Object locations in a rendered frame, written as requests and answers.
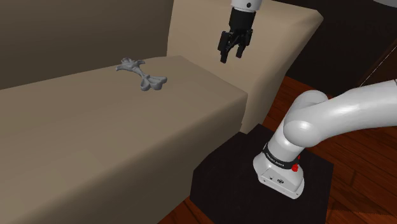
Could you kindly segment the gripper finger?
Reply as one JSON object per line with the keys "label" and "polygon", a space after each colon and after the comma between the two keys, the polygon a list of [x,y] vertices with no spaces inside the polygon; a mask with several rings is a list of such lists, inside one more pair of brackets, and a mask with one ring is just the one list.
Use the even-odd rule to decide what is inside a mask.
{"label": "gripper finger", "polygon": [[218,51],[220,51],[220,62],[226,63],[229,51],[238,43],[239,37],[233,32],[223,31],[218,43]]}
{"label": "gripper finger", "polygon": [[253,34],[253,30],[250,29],[247,30],[244,34],[241,34],[239,36],[239,46],[236,53],[237,58],[241,58],[245,48],[249,46],[251,42],[252,34]]}

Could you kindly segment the grey bone-shaped object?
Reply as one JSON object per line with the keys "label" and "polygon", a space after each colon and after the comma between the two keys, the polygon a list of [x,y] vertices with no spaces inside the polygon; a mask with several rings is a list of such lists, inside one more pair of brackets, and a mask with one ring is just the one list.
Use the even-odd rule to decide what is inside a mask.
{"label": "grey bone-shaped object", "polygon": [[140,89],[142,91],[148,91],[151,88],[153,90],[161,90],[163,84],[167,83],[167,77],[151,76],[144,73],[140,68],[140,65],[144,63],[145,61],[143,60],[132,60],[125,57],[121,60],[121,64],[116,66],[116,71],[124,70],[138,74],[142,78],[140,84]]}

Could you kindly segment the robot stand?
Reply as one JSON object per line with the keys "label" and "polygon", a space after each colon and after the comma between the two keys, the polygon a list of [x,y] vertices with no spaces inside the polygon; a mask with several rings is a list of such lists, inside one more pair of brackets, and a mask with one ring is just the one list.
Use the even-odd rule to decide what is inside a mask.
{"label": "robot stand", "polygon": [[325,224],[333,164],[304,150],[304,189],[291,199],[261,184],[253,168],[272,135],[261,124],[239,132],[194,170],[190,200],[214,224]]}

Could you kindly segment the beige sofa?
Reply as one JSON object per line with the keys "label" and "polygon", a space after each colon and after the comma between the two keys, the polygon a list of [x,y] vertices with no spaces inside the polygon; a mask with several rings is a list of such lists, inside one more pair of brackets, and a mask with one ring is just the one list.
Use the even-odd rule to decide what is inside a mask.
{"label": "beige sofa", "polygon": [[[230,1],[0,0],[0,224],[157,224],[183,201],[323,19],[263,0],[224,64]],[[142,91],[125,57],[167,83]]]}

